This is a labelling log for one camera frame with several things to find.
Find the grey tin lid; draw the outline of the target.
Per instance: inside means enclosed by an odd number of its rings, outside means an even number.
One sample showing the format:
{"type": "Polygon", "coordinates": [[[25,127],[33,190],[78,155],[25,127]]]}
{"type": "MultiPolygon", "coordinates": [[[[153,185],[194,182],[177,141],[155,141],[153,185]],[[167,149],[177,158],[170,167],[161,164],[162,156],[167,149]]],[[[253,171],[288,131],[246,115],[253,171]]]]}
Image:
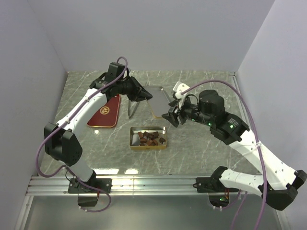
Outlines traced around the grey tin lid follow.
{"type": "Polygon", "coordinates": [[[165,89],[162,86],[145,86],[145,90],[153,96],[147,100],[153,116],[160,118],[163,114],[168,113],[171,100],[165,89]]]}

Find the metal tongs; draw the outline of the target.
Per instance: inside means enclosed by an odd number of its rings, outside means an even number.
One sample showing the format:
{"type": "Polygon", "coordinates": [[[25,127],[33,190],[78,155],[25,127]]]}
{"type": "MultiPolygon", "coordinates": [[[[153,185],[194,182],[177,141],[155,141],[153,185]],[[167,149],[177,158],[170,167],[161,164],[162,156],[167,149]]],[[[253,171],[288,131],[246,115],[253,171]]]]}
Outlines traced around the metal tongs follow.
{"type": "Polygon", "coordinates": [[[128,100],[128,118],[131,119],[137,108],[139,107],[140,102],[131,102],[130,100],[128,100]]]}

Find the dark cube chocolate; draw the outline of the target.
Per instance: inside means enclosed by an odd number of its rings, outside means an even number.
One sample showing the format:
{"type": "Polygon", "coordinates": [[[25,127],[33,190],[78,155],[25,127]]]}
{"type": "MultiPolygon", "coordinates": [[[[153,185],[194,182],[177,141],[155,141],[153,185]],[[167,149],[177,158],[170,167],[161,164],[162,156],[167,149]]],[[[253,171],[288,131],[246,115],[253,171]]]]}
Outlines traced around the dark cube chocolate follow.
{"type": "Polygon", "coordinates": [[[159,137],[159,133],[158,132],[153,132],[153,138],[156,139],[159,137]]]}

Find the dark heart chocolate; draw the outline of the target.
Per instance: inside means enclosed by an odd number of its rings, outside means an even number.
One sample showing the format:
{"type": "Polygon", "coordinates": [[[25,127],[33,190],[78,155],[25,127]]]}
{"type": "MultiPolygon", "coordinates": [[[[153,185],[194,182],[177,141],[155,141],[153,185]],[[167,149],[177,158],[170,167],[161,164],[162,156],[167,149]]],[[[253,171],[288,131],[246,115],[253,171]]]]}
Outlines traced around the dark heart chocolate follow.
{"type": "Polygon", "coordinates": [[[164,138],[159,138],[159,143],[160,143],[161,145],[163,145],[163,144],[165,143],[165,139],[164,139],[164,138]]]}

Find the dark chocolate piece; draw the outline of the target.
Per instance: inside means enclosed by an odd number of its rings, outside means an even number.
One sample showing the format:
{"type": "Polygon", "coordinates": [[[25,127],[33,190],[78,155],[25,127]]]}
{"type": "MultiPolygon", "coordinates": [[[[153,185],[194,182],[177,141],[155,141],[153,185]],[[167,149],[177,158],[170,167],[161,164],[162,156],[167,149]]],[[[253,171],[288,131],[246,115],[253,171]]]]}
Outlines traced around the dark chocolate piece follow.
{"type": "Polygon", "coordinates": [[[138,132],[138,136],[139,138],[146,138],[148,139],[149,138],[149,133],[148,132],[138,132]]]}

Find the gold tin box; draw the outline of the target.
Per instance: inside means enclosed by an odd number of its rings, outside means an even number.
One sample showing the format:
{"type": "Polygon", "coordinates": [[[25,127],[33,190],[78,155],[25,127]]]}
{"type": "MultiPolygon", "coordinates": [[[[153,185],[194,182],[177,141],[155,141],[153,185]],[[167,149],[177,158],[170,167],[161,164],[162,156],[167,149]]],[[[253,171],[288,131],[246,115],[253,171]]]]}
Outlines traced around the gold tin box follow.
{"type": "Polygon", "coordinates": [[[130,142],[129,147],[131,150],[163,150],[167,147],[166,127],[165,126],[135,126],[130,128],[130,142]],[[158,132],[159,137],[155,140],[158,142],[158,146],[140,146],[140,138],[138,132],[158,132]],[[165,143],[161,145],[159,138],[164,138],[165,143]]]}

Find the round brown chocolate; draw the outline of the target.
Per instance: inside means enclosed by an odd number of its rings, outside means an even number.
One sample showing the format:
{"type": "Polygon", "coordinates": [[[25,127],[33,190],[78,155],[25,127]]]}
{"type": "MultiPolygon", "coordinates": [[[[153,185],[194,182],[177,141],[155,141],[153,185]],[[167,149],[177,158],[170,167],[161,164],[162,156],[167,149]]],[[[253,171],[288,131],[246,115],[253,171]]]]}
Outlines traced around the round brown chocolate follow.
{"type": "Polygon", "coordinates": [[[146,142],[146,145],[147,146],[158,146],[158,142],[155,139],[153,140],[150,139],[146,142]]]}

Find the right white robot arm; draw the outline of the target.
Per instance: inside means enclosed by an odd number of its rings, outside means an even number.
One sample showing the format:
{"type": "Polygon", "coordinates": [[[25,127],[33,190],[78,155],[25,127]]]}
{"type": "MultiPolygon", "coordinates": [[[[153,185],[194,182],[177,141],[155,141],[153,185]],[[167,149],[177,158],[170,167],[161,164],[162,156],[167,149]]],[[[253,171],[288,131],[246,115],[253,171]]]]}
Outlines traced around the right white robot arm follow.
{"type": "Polygon", "coordinates": [[[196,182],[198,192],[223,191],[226,188],[244,190],[266,199],[276,210],[286,209],[296,198],[298,189],[307,180],[303,170],[295,170],[278,159],[265,145],[256,141],[254,132],[237,115],[225,110],[224,99],[215,90],[204,90],[193,104],[181,90],[173,93],[174,101],[162,117],[174,127],[187,120],[206,125],[210,133],[240,153],[261,175],[236,172],[225,166],[218,167],[209,182],[196,182]]]}

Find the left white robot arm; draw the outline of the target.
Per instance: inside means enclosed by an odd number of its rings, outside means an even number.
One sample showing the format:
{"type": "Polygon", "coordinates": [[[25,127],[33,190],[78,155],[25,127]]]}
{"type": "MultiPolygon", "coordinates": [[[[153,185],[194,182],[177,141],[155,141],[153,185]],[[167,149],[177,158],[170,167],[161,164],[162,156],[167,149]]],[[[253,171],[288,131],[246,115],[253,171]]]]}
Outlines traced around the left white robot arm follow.
{"type": "Polygon", "coordinates": [[[80,188],[90,193],[100,186],[96,173],[81,159],[83,149],[78,136],[88,121],[110,99],[125,95],[131,102],[149,100],[153,96],[129,75],[126,65],[112,62],[108,71],[92,81],[85,96],[57,123],[44,128],[44,146],[47,155],[60,161],[79,182],[80,188]]]}

